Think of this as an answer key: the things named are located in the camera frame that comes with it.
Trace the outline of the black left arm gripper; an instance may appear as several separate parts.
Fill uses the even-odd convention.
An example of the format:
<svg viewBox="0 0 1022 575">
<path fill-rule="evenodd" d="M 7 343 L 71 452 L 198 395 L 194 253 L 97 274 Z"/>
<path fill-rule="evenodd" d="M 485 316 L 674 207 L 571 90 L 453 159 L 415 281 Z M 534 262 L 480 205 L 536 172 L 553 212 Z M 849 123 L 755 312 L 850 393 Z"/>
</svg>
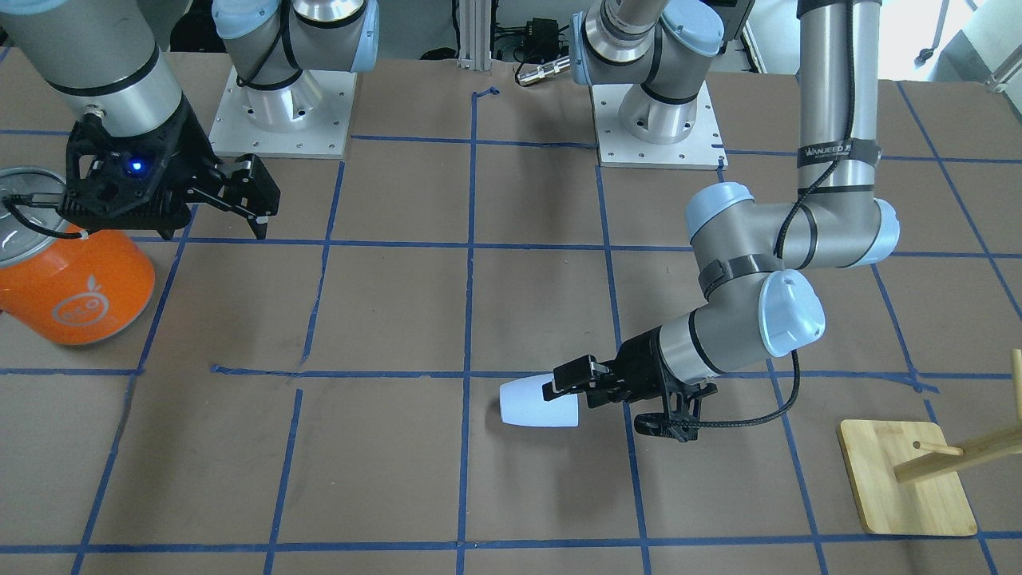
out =
<svg viewBox="0 0 1022 575">
<path fill-rule="evenodd" d="M 606 363 L 578 357 L 559 365 L 553 371 L 553 380 L 541 386 L 541 397 L 552 402 L 583 395 L 585 406 L 591 409 L 611 402 L 659 399 L 660 412 L 635 416 L 635 432 L 689 442 L 698 438 L 700 429 L 718 426 L 700 419 L 703 397 L 718 390 L 715 383 L 706 381 L 715 375 L 714 371 L 702 369 L 693 378 L 676 378 L 660 348 L 660 331 L 652 330 L 629 339 L 617 356 Z M 558 383 L 573 385 L 558 388 Z"/>
</svg>

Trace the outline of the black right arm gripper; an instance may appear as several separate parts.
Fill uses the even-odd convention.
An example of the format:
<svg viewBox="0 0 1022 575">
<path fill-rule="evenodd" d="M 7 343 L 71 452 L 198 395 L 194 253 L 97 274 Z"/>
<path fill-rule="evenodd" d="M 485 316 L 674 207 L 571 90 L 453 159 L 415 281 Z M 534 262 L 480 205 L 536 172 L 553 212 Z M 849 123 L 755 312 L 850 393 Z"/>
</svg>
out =
<svg viewBox="0 0 1022 575">
<path fill-rule="evenodd" d="M 172 239 L 191 220 L 189 205 L 208 204 L 248 223 L 266 240 L 280 189 L 256 154 L 220 164 L 208 136 L 183 96 L 155 129 L 114 136 L 89 109 L 66 146 L 66 185 L 59 215 L 88 230 L 151 230 Z"/>
</svg>

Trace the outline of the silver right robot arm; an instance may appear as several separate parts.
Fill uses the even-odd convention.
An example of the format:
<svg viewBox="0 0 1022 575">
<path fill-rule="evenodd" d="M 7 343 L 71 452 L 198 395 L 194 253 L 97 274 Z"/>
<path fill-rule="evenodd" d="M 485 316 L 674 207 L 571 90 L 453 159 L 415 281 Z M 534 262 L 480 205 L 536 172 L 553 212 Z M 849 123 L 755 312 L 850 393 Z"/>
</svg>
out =
<svg viewBox="0 0 1022 575">
<path fill-rule="evenodd" d="M 364 73 L 378 54 L 376 1 L 215 1 L 249 124 L 295 132 L 323 123 L 314 73 Z M 256 154 L 223 161 L 135 1 L 4 1 L 2 28 L 77 119 L 53 192 L 2 178 L 2 219 L 51 240 L 149 230 L 171 240 L 205 203 L 256 239 L 280 190 Z"/>
</svg>

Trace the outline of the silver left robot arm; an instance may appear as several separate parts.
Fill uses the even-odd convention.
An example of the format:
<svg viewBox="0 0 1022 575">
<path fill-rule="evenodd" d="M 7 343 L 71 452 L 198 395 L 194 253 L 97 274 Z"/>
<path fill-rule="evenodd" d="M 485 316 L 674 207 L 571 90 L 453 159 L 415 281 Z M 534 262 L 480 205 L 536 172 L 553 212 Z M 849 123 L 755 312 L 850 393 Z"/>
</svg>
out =
<svg viewBox="0 0 1022 575">
<path fill-rule="evenodd" d="M 645 167 L 727 167 L 725 157 L 712 159 L 723 147 L 703 71 L 726 41 L 718 15 L 698 1 L 671 1 L 634 54 L 606 61 L 595 39 L 613 36 L 616 10 L 606 1 L 574 15 L 565 29 L 570 47 L 559 61 L 527 70 L 521 84 L 572 71 L 590 90 L 603 157 L 616 147 L 621 164 L 643 152 Z M 695 193 L 685 221 L 706 303 L 628 339 L 613 360 L 585 355 L 504 383 L 501 421 L 573 428 L 580 400 L 596 409 L 655 398 L 660 410 L 636 415 L 636 433 L 689 442 L 701 430 L 760 425 L 792 408 L 799 379 L 784 404 L 759 418 L 701 418 L 715 376 L 783 355 L 799 371 L 797 350 L 818 341 L 826 325 L 803 269 L 875 263 L 899 239 L 894 208 L 873 194 L 881 154 L 873 141 L 878 3 L 802 1 L 798 10 L 802 36 L 821 46 L 802 54 L 796 199 L 760 203 L 734 181 Z"/>
</svg>

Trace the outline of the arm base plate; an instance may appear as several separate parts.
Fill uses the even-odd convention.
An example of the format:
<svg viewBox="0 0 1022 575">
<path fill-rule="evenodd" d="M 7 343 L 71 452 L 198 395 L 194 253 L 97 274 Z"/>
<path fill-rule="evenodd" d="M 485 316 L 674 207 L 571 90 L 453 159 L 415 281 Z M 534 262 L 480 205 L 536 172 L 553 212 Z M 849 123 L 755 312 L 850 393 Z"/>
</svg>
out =
<svg viewBox="0 0 1022 575">
<path fill-rule="evenodd" d="M 358 75 L 304 70 L 273 91 L 240 87 L 231 70 L 210 141 L 220 157 L 342 160 L 346 152 Z"/>
<path fill-rule="evenodd" d="M 682 105 L 655 101 L 639 85 L 593 86 L 591 96 L 603 167 L 729 167 L 707 84 Z"/>
</svg>

